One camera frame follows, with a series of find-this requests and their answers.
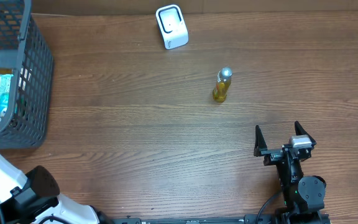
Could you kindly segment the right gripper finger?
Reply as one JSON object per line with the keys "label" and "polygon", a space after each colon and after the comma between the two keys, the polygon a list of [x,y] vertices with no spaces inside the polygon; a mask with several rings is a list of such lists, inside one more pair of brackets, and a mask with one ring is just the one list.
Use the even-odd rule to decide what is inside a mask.
{"label": "right gripper finger", "polygon": [[297,136],[307,135],[311,141],[311,147],[314,147],[316,145],[316,141],[303,129],[302,125],[298,121],[295,121],[294,125],[295,125],[296,135]]}
{"label": "right gripper finger", "polygon": [[254,146],[254,156],[260,157],[263,156],[264,151],[268,149],[262,131],[259,125],[255,126],[255,146]]}

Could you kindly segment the yellow drink bottle silver cap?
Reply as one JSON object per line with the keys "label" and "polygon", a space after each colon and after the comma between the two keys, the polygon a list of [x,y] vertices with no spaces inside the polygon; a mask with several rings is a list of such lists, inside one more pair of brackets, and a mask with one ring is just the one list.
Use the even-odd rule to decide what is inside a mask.
{"label": "yellow drink bottle silver cap", "polygon": [[231,85],[232,70],[230,67],[222,68],[217,74],[216,86],[212,95],[214,101],[222,103],[226,100],[227,91]]}

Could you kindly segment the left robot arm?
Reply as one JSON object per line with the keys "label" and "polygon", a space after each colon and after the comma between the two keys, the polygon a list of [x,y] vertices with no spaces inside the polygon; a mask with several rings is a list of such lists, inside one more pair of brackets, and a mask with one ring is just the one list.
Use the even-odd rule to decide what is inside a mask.
{"label": "left robot arm", "polygon": [[113,224],[102,211],[60,193],[51,173],[42,166],[28,173],[0,154],[0,224]]}

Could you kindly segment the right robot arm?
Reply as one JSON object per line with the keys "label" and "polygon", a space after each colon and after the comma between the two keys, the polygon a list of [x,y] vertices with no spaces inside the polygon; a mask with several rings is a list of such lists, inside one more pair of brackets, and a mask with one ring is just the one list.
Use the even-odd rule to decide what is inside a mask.
{"label": "right robot arm", "polygon": [[[255,223],[330,223],[328,215],[322,215],[326,193],[326,181],[317,175],[305,176],[301,162],[311,157],[316,141],[295,121],[295,135],[280,149],[269,149],[261,128],[255,127],[254,156],[263,157],[265,166],[275,166],[281,190],[271,196],[260,208]],[[267,220],[262,213],[267,205],[282,195],[285,206],[276,209]]]}

